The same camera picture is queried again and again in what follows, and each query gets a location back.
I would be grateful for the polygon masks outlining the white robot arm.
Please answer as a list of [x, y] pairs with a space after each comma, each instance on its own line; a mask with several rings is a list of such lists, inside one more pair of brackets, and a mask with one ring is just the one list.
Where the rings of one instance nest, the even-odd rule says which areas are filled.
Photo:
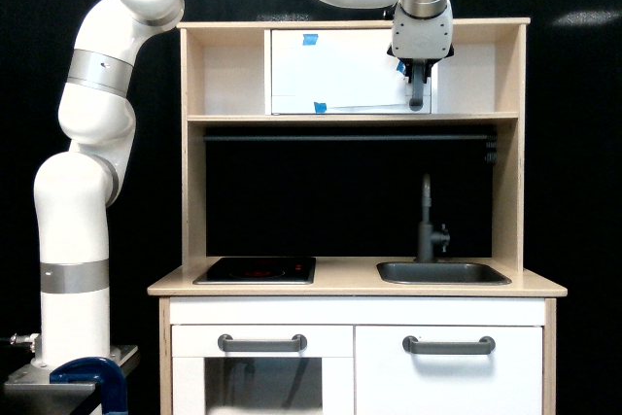
[[[450, 51], [449, 0], [319, 1], [348, 9], [393, 7], [391, 48], [400, 59], [429, 66]], [[173, 29], [184, 8], [184, 0], [101, 0], [79, 29], [58, 108], [70, 145], [41, 165], [33, 186], [40, 366], [111, 353], [107, 209], [121, 192], [135, 134], [127, 91], [141, 47]]]

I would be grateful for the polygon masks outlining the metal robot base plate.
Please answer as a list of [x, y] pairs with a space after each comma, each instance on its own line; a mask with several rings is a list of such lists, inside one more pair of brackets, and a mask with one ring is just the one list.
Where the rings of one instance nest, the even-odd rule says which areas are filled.
[[[116, 363], [124, 376], [128, 376], [140, 362], [140, 352], [136, 345], [113, 346], [108, 356]], [[91, 382], [51, 383], [53, 368], [43, 363], [31, 361], [8, 376], [4, 383], [7, 393], [57, 391], [57, 392], [93, 392], [95, 384]]]

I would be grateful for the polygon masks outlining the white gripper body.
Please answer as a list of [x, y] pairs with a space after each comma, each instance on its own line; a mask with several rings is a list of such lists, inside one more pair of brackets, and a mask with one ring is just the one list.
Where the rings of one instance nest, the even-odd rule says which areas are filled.
[[453, 12], [447, 2], [444, 11], [432, 18], [417, 18], [396, 6], [388, 54], [415, 62], [434, 61], [453, 54]]

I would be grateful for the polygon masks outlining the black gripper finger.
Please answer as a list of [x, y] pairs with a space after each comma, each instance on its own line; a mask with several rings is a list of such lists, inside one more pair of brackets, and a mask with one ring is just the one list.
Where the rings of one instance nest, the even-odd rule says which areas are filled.
[[414, 80], [414, 61], [412, 59], [404, 59], [404, 75], [407, 77], [408, 82], [412, 85]]
[[434, 60], [425, 60], [424, 64], [422, 65], [423, 67], [423, 75], [422, 75], [422, 82], [424, 84], [426, 84], [429, 80], [429, 78], [432, 76], [432, 68], [435, 65], [435, 61]]

